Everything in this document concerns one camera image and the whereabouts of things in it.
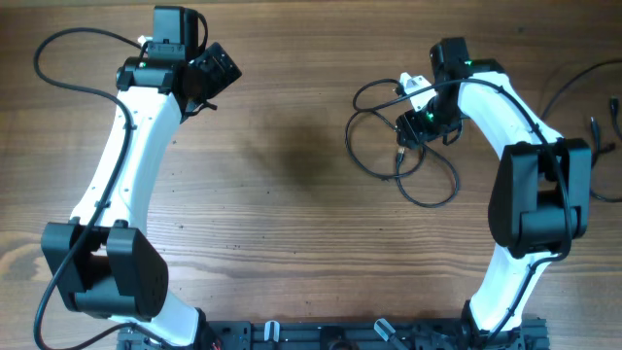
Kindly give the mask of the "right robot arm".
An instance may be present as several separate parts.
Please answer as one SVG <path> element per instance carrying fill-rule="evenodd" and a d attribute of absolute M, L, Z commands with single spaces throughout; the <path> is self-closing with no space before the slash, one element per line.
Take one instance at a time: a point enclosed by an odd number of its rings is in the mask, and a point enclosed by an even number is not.
<path fill-rule="evenodd" d="M 500 159 L 488 205 L 495 250 L 466 306 L 475 338 L 519 328 L 539 276 L 563 260 L 587 228 L 591 151 L 547 126 L 518 96 L 493 59 L 470 58 L 464 38 L 430 50 L 434 80 L 402 74 L 398 91 L 412 105 L 397 118 L 397 142 L 415 149 L 460 131 L 468 118 Z"/>

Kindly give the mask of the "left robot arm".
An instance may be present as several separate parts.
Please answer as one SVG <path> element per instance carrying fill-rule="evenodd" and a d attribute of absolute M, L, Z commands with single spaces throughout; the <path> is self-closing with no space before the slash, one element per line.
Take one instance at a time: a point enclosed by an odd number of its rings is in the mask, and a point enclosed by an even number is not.
<path fill-rule="evenodd" d="M 41 248 L 48 294 L 72 312 L 108 319 L 115 333 L 159 349 L 218 349 L 204 313 L 168 288 L 169 271 L 147 237 L 147 214 L 168 143 L 188 118 L 241 75 L 205 17 L 157 6 L 154 30 L 116 75 L 115 120 L 84 196 L 65 223 L 50 223 Z"/>

